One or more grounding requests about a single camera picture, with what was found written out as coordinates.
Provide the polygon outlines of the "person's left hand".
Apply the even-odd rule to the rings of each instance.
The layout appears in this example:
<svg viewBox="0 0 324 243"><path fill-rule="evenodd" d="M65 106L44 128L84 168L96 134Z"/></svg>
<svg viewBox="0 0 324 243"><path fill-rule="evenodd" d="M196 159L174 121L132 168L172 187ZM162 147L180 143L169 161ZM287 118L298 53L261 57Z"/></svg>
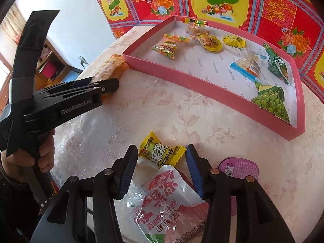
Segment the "person's left hand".
<svg viewBox="0 0 324 243"><path fill-rule="evenodd" d="M37 164L41 170L41 172L46 173L49 172L54 167L54 153L55 153L55 145L54 145L54 136L55 128L51 129L43 141L43 143L39 147L39 155L41 156L37 161ZM20 170L21 167L31 167L35 164L35 159L28 154L26 151L18 149L15 153L6 156L5 152L1 153L1 162L3 169L7 176L13 178L14 180L25 183L26 180Z"/></svg>

